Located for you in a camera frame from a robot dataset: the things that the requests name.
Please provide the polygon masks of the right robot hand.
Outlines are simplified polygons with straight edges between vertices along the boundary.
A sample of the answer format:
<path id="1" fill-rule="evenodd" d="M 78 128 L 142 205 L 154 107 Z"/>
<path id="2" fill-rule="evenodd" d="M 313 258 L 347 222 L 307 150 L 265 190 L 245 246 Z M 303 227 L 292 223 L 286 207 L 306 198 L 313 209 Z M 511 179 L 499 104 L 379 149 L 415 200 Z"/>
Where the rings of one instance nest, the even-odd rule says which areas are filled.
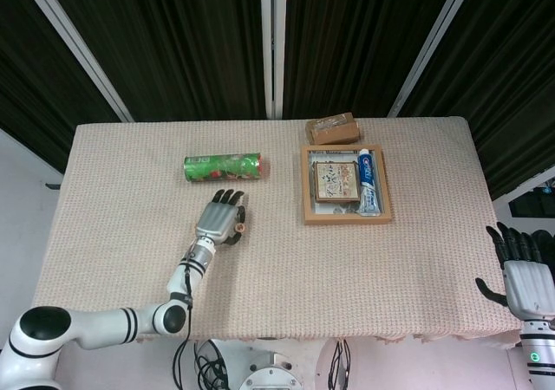
<path id="1" fill-rule="evenodd" d="M 503 276 L 505 292 L 492 291 L 479 277 L 475 284 L 488 300 L 498 303 L 523 322 L 554 321 L 554 236 L 532 234 L 501 222 L 487 226 Z"/>

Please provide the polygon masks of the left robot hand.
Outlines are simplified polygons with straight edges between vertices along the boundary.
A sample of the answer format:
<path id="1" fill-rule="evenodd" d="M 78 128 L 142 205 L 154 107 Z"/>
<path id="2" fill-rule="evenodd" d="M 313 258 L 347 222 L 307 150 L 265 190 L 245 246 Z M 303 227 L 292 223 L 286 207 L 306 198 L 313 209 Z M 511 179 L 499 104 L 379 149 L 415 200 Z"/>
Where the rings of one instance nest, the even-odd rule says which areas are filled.
<path id="1" fill-rule="evenodd" d="M 243 236 L 246 209 L 243 191 L 220 189 L 206 205 L 195 227 L 197 237 L 207 237 L 215 245 L 236 244 Z"/>

